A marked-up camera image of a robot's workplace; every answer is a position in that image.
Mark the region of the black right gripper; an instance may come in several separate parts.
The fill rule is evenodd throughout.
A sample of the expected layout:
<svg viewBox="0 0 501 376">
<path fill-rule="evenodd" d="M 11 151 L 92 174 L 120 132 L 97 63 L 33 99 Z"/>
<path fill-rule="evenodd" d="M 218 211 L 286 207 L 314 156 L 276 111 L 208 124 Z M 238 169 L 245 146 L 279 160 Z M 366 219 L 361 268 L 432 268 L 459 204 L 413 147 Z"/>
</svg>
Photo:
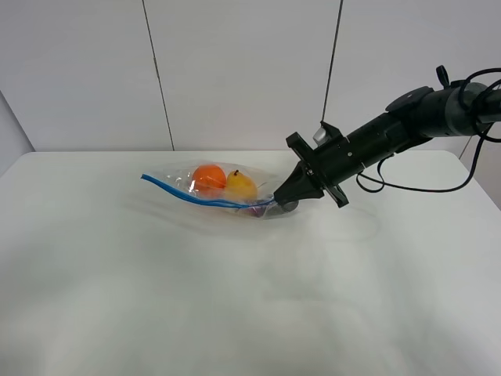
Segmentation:
<svg viewBox="0 0 501 376">
<path fill-rule="evenodd" d="M 275 202 L 284 206 L 295 201 L 319 199 L 328 193 L 338 207 L 347 205 L 348 198 L 339 184 L 362 171 L 362 162 L 355 158 L 348 139 L 342 136 L 313 149 L 295 132 L 286 142 L 300 161 L 275 190 Z"/>
</svg>

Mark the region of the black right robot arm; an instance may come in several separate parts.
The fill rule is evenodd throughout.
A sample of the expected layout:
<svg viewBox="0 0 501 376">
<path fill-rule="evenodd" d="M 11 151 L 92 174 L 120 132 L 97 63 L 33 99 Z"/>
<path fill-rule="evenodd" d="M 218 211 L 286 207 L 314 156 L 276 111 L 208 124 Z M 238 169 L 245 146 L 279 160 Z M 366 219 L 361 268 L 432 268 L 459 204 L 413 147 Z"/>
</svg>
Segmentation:
<svg viewBox="0 0 501 376">
<path fill-rule="evenodd" d="M 385 112 L 347 136 L 322 122 L 314 135 L 316 148 L 294 133 L 287 145 L 299 162 L 275 191 L 277 204 L 318 199 L 329 194 L 342 208 L 348 198 L 340 183 L 386 157 L 433 138 L 472 136 L 500 120 L 500 90 L 472 82 L 454 82 L 435 91 L 424 86 L 396 99 Z"/>
</svg>

